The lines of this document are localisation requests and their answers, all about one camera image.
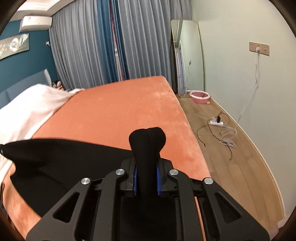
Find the black pants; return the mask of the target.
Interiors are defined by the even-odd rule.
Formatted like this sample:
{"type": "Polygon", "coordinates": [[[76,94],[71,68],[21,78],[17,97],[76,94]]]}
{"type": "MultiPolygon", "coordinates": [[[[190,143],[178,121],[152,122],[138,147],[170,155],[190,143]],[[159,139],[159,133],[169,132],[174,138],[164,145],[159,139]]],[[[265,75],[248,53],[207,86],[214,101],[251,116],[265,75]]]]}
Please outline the black pants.
{"type": "Polygon", "coordinates": [[[3,181],[2,200],[23,238],[78,181],[100,179],[135,157],[155,172],[166,143],[161,128],[133,131],[130,150],[72,140],[34,138],[1,145],[14,168],[3,181]]]}

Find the white power strip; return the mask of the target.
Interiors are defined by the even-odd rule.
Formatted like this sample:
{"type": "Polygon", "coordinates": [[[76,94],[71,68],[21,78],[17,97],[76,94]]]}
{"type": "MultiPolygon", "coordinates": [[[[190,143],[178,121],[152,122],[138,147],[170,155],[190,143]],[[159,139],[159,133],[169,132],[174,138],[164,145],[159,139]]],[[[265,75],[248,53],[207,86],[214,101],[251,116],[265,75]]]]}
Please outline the white power strip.
{"type": "Polygon", "coordinates": [[[216,119],[210,120],[209,125],[212,126],[224,126],[224,123],[222,121],[218,122],[216,119]]]}

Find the orange bed cover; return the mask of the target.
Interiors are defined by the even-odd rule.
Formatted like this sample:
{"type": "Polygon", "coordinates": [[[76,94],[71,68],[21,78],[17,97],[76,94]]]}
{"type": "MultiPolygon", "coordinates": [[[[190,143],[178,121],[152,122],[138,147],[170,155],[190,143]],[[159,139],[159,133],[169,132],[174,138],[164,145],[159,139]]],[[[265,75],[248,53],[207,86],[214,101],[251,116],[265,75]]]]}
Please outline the orange bed cover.
{"type": "Polygon", "coordinates": [[[210,175],[186,115],[162,76],[81,90],[32,138],[63,138],[129,149],[128,136],[133,130],[155,126],[166,134],[163,158],[189,177],[201,180],[210,175]]]}

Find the pink basin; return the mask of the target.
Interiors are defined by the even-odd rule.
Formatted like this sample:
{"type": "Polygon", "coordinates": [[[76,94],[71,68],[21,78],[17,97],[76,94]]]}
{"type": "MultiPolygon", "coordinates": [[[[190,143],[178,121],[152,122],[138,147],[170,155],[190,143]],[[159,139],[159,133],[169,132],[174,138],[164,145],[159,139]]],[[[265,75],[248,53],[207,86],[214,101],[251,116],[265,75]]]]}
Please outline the pink basin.
{"type": "Polygon", "coordinates": [[[207,102],[209,102],[211,98],[207,92],[199,90],[191,91],[190,97],[194,103],[198,104],[207,104],[207,102]]]}

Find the blue headboard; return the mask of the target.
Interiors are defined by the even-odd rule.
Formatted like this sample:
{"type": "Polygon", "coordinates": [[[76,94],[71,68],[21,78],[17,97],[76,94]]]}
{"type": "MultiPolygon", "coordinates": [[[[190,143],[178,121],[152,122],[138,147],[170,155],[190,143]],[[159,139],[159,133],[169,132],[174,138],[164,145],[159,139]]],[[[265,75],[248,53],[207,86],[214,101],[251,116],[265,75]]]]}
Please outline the blue headboard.
{"type": "Polygon", "coordinates": [[[41,72],[33,74],[16,84],[10,86],[8,89],[1,92],[1,99],[0,99],[0,108],[3,108],[5,105],[10,103],[15,97],[17,97],[20,93],[22,93],[27,88],[36,85],[36,84],[43,84],[43,85],[52,85],[51,77],[47,69],[44,69],[41,72]]]}

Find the standing floor mirror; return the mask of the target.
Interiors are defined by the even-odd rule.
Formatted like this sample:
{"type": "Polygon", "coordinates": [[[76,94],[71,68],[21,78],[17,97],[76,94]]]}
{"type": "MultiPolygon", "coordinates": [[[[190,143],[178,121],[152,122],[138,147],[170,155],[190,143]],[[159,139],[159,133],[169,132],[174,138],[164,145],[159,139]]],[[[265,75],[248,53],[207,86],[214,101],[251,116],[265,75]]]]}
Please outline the standing floor mirror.
{"type": "Polygon", "coordinates": [[[189,97],[194,90],[205,90],[204,54],[198,24],[193,20],[171,20],[176,60],[178,95],[189,97]]]}

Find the grey curtains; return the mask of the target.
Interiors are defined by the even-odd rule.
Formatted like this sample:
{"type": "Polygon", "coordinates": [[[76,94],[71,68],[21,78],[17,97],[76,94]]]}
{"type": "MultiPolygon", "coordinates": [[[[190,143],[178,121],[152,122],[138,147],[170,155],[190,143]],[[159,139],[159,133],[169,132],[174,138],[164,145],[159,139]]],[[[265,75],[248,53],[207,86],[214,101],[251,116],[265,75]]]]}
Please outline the grey curtains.
{"type": "Polygon", "coordinates": [[[189,1],[73,1],[52,18],[49,37],[67,88],[163,76],[177,88],[172,20],[191,20],[189,1]]]}

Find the white air conditioner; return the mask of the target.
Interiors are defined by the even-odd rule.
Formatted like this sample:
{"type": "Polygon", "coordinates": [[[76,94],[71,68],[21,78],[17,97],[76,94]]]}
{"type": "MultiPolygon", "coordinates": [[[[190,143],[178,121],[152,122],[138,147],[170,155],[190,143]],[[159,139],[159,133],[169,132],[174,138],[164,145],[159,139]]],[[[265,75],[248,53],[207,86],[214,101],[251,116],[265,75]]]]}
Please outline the white air conditioner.
{"type": "Polygon", "coordinates": [[[51,28],[51,16],[24,16],[20,22],[19,32],[46,31],[51,28]]]}

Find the wall socket panel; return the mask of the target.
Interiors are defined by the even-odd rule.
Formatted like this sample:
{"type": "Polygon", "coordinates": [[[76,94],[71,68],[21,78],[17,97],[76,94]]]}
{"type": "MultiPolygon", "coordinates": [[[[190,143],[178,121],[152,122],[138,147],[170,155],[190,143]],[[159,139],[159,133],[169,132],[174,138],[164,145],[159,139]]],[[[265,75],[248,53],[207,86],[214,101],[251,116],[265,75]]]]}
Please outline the wall socket panel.
{"type": "Polygon", "coordinates": [[[265,56],[269,56],[269,45],[266,44],[260,44],[260,43],[255,43],[255,42],[249,42],[249,51],[262,54],[265,56]]]}

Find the wall art panel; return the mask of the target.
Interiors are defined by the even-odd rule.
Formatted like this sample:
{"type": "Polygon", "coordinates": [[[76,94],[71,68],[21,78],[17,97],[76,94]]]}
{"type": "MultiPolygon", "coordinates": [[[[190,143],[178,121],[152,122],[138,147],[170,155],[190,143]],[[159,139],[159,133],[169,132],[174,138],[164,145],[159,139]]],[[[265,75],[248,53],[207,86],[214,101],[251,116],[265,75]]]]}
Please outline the wall art panel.
{"type": "Polygon", "coordinates": [[[21,52],[29,51],[29,34],[16,35],[1,40],[0,49],[0,59],[7,58],[21,52]]]}

